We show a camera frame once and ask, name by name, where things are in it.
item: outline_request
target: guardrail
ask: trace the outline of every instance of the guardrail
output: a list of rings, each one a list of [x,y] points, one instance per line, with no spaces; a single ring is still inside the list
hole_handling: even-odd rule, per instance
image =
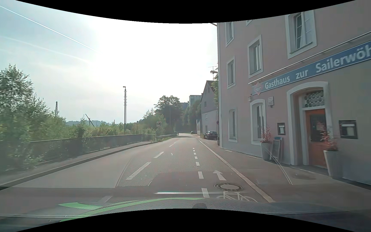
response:
[[[155,141],[155,134],[125,134],[0,144],[0,174],[63,161],[136,142]]]
[[[166,134],[166,135],[160,135],[160,136],[156,136],[155,138],[158,140],[161,140],[161,139],[165,139],[165,138],[169,138],[169,137],[175,137],[177,136],[178,133],[174,133],[174,134]]]

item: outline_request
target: blue sign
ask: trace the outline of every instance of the blue sign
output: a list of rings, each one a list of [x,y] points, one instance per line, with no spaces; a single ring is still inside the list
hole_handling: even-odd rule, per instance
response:
[[[259,94],[261,92],[367,60],[371,60],[371,41],[308,64],[286,74],[274,77],[268,81],[261,83],[258,82],[255,86],[251,87],[251,95]]]

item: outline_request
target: orange door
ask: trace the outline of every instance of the orange door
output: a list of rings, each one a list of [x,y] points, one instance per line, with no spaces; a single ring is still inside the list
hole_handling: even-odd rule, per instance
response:
[[[309,164],[327,168],[324,159],[325,144],[322,142],[321,131],[326,128],[326,114],[324,109],[306,111],[307,141]]]

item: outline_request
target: windshield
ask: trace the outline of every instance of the windshield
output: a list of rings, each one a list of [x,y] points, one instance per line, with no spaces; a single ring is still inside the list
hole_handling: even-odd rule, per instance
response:
[[[0,217],[371,210],[371,1],[315,8],[178,24],[0,0]]]

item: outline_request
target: pink building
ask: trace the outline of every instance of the pink building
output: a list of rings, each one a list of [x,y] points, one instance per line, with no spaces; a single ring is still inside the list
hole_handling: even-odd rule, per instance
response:
[[[220,146],[327,168],[319,131],[337,138],[343,178],[371,185],[371,1],[218,23]]]

